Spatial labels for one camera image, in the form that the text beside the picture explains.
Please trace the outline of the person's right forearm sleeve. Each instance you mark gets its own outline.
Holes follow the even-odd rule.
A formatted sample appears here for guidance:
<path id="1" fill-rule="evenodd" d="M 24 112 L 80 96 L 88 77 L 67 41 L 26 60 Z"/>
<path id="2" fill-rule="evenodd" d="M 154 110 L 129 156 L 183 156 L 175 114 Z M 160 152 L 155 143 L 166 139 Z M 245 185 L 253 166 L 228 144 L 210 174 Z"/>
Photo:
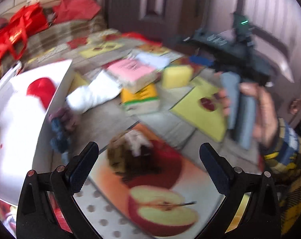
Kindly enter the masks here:
<path id="1" fill-rule="evenodd" d="M 282 118 L 269 147 L 260 145 L 260 153 L 281 193 L 281 236 L 301 235 L 301 136 Z"/>

